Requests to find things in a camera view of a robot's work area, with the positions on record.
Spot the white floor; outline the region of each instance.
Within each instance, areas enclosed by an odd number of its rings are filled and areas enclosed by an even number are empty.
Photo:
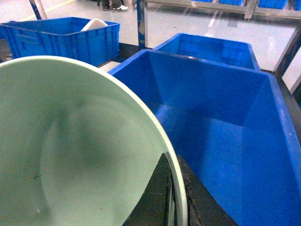
[[[119,22],[120,42],[138,45],[137,13],[131,2],[126,1],[129,6],[127,12],[118,13],[104,12],[94,1],[41,0],[41,2],[48,18],[78,16]],[[0,23],[35,19],[28,0],[1,0],[0,9]],[[150,48],[179,32],[243,41],[252,45],[260,68],[270,71],[276,66],[298,23],[297,20],[264,17],[254,17],[247,22],[243,20],[243,15],[159,4],[149,4],[146,13],[147,46]],[[295,81],[300,76],[300,60],[301,54],[298,54],[285,74],[284,80],[290,89],[294,88]]]

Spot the shoe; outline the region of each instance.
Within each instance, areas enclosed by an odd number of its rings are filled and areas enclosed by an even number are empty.
[[[103,11],[108,11],[110,9],[110,6],[103,6]]]
[[[112,8],[112,12],[123,12],[123,11],[127,11],[128,7],[121,5],[119,8]]]

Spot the blue plastic bin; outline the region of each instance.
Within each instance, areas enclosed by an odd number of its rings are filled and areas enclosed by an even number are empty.
[[[155,50],[260,70],[248,43],[179,33]]]
[[[86,32],[90,19],[59,19],[0,24],[13,58],[51,55],[100,65],[119,55],[119,23]]]
[[[295,8],[296,10],[301,11],[301,0],[295,1]]]
[[[204,1],[204,2],[211,2],[212,0],[193,0],[193,1]]]
[[[300,226],[301,148],[273,75],[143,50],[111,71],[241,226]]]
[[[242,6],[244,0],[219,0],[218,2],[221,4]]]
[[[288,0],[260,0],[259,7],[261,8],[277,8],[284,9]]]

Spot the white bowl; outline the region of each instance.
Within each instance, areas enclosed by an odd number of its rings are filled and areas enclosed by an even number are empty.
[[[187,202],[173,147],[123,83],[56,56],[0,64],[0,225],[122,225],[166,153],[177,223]]]

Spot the white sneaker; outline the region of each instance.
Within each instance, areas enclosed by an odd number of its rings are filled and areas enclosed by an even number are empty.
[[[119,8],[112,8],[112,12],[122,12],[122,11],[127,11],[128,7],[121,5]]]

